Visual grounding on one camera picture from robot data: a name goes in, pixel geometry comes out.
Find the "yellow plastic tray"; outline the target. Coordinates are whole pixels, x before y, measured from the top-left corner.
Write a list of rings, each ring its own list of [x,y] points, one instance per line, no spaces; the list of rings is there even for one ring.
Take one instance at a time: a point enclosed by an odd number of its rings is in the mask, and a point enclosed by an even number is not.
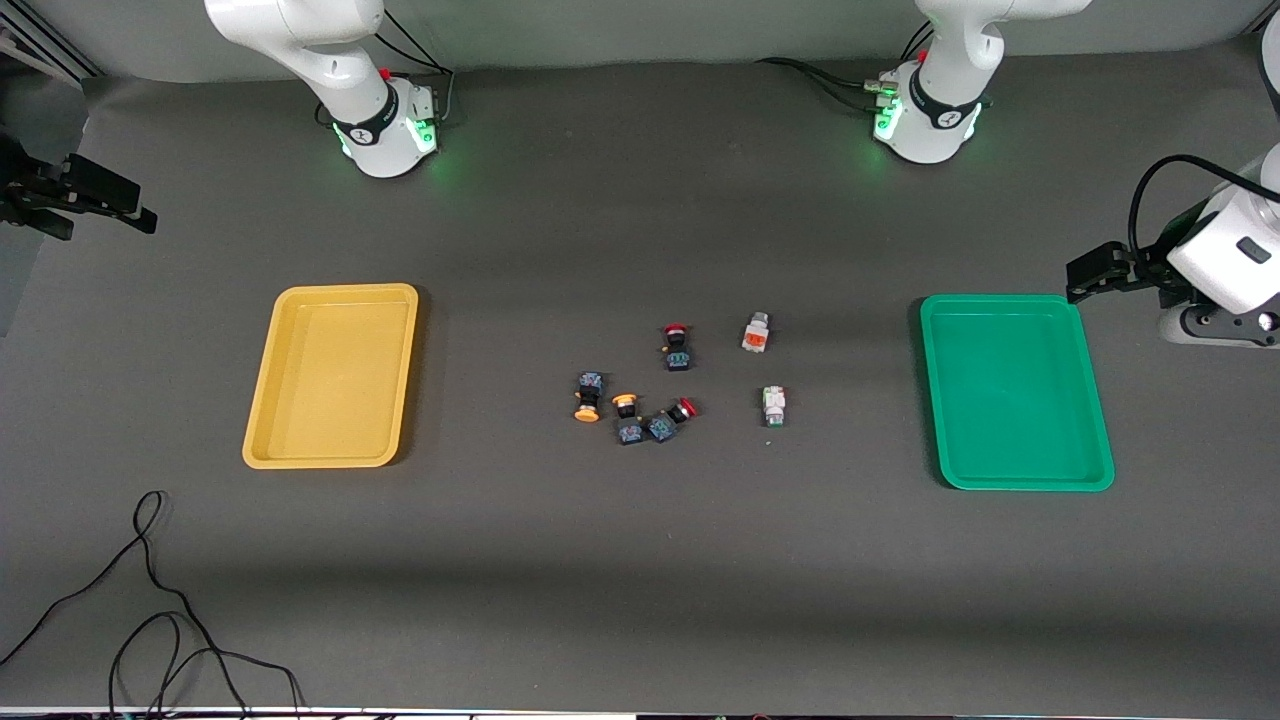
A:
[[[296,286],[271,310],[242,445],[257,470],[381,468],[398,452],[419,292]]]

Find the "green plastic tray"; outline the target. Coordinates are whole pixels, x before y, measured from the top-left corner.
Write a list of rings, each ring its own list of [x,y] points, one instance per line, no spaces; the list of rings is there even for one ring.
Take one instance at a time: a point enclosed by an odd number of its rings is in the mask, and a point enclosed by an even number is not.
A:
[[[1047,293],[919,310],[940,473],[955,489],[1097,493],[1114,456],[1079,311]]]

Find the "aluminium frame rail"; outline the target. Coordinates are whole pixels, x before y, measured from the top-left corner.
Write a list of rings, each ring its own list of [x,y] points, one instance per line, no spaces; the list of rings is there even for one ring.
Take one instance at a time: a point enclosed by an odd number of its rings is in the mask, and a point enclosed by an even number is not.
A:
[[[0,13],[0,54],[67,85],[102,77],[102,70],[42,19]]]

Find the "dark grey table cloth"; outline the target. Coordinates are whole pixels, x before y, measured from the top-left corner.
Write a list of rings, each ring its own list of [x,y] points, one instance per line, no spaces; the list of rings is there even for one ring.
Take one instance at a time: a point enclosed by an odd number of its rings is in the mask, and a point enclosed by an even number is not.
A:
[[[933,293],[1060,293],[1158,158],[1280,138],[1256,47],[1010,59],[932,168],[756,64],[468,73],[398,181],[294,82],[100,82],[82,149],[159,229],[46,242],[0,341],[0,655],[161,489],[161,579],[314,705],[1280,717],[1280,352],[1092,299],[1114,484],[972,493],[916,338]],[[394,459],[247,466],[278,296],[380,283],[420,297]],[[621,393],[698,415],[622,446]]]

